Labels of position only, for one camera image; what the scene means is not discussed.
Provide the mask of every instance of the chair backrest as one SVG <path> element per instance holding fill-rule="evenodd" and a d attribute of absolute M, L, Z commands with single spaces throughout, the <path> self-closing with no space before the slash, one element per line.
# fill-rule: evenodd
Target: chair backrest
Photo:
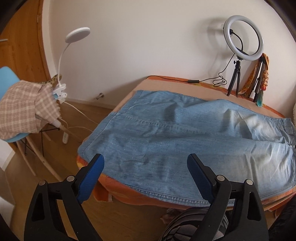
<path fill-rule="evenodd" d="M 20 81 L 9 67 L 0 68 L 0 100 L 10 86 Z"/>

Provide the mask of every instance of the baseboard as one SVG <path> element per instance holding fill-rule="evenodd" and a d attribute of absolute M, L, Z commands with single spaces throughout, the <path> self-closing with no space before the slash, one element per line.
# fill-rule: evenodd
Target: baseboard
<path fill-rule="evenodd" d="M 99 106 L 99 107 L 112 109 L 112 110 L 116 107 L 116 105 L 95 103 L 95 102 L 91 102 L 91 101 L 77 100 L 77 99 L 71 99 L 71 98 L 67 98 L 66 101 L 72 101 L 72 102 L 76 102 L 76 103 L 80 103 L 80 104 L 94 105 L 94 106 Z"/>
<path fill-rule="evenodd" d="M 3 171 L 5 171 L 5 169 L 7 168 L 9 162 L 11 161 L 12 157 L 15 155 L 14 150 L 11 150 L 11 153 L 9 154 L 9 156 L 7 157 L 6 161 L 3 163 L 3 166 L 1 167 L 1 169 Z"/>

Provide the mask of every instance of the faded denim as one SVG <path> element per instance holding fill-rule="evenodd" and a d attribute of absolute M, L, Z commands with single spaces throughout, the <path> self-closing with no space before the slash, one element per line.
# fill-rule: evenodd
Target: faded denim
<path fill-rule="evenodd" d="M 209 203 L 187 169 L 189 154 L 230 181 L 252 179 L 263 200 L 295 186 L 295 144 L 290 119 L 263 116 L 227 100 L 137 91 L 78 153 L 87 162 L 102 154 L 106 175 L 149 197 L 205 207 Z"/>

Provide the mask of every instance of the white desk lamp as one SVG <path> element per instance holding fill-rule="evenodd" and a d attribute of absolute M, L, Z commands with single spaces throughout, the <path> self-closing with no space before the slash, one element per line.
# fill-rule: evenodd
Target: white desk lamp
<path fill-rule="evenodd" d="M 64 90 L 66 89 L 66 84 L 61 84 L 61 82 L 59 80 L 59 71 L 60 71 L 60 65 L 61 65 L 63 53 L 66 51 L 66 49 L 69 47 L 70 44 L 84 39 L 90 33 L 91 33 L 90 28 L 83 27 L 83 28 L 78 28 L 78 29 L 72 31 L 65 38 L 65 42 L 67 43 L 67 46 L 65 47 L 64 51 L 61 54 L 61 57 L 59 58 L 59 68 L 58 68 L 58 82 L 59 82 L 59 84 L 55 87 L 55 89 L 53 91 L 53 93 L 57 95 L 57 99 L 61 103 L 64 102 L 65 98 L 67 97 L 67 93 L 64 92 Z"/>

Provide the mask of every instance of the plaid cloth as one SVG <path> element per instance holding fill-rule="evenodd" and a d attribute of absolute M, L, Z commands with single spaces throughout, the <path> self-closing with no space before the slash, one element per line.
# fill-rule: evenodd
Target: plaid cloth
<path fill-rule="evenodd" d="M 19 133 L 38 133 L 59 116 L 51 84 L 21 80 L 12 85 L 0 101 L 0 139 L 8 140 Z"/>

